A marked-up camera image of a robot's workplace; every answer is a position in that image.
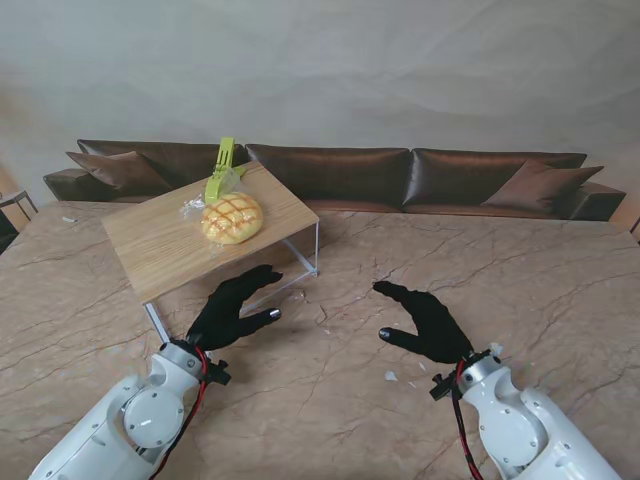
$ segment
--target sofa armrest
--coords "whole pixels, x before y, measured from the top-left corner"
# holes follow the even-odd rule
[[[567,220],[606,222],[626,193],[597,183],[586,182],[558,205],[557,213]]]
[[[68,168],[50,173],[43,179],[58,200],[106,202],[111,198],[109,186],[81,168]]]

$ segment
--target wooden table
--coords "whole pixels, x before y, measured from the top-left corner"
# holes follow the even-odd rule
[[[23,198],[26,198],[27,202],[29,202],[29,205],[31,205],[31,208],[33,208],[33,211],[38,213],[38,209],[31,201],[31,197],[29,197],[29,194],[26,192],[26,190],[3,195],[2,198],[0,198],[0,208],[6,207],[8,205],[11,205],[12,203],[15,203],[16,205],[18,205],[18,208],[22,211],[22,214],[25,217],[27,217],[27,220],[31,220],[31,217],[27,215],[27,212],[25,211],[25,209],[22,208],[22,205],[20,205],[20,200],[22,200]]]
[[[251,162],[242,188],[260,204],[264,223],[260,231],[239,245],[216,246],[201,232],[199,222],[185,221],[185,202],[204,194],[207,179],[108,216],[104,228],[163,341],[164,330],[153,300],[223,265],[238,261],[276,242],[284,241],[306,267],[317,274],[318,216],[262,165]],[[316,225],[315,265],[298,252],[287,237]],[[257,306],[256,302],[248,308]]]

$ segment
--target plastic wrap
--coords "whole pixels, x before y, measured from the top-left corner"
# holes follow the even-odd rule
[[[262,227],[260,205],[240,181],[233,169],[228,169],[220,181],[218,200],[206,204],[204,191],[182,207],[185,221],[193,223],[216,248],[235,245],[255,235]]]

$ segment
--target throw pillow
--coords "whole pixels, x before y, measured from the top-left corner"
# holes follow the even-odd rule
[[[603,168],[552,168],[528,161],[482,205],[551,213],[556,199],[576,191]]]
[[[109,156],[67,152],[67,155],[96,180],[112,187],[117,196],[162,195],[171,190],[137,152]]]

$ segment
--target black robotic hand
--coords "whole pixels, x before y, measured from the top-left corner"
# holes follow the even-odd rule
[[[282,274],[274,272],[271,265],[260,265],[222,282],[209,295],[207,304],[189,328],[187,343],[203,351],[217,350],[278,320],[281,316],[278,309],[263,310],[245,318],[240,318],[240,309],[256,290],[281,278]]]
[[[471,342],[449,309],[429,292],[410,291],[384,281],[374,283],[373,289],[400,302],[418,329],[416,336],[395,328],[382,328],[379,335],[385,342],[439,363],[457,363],[473,353]]]

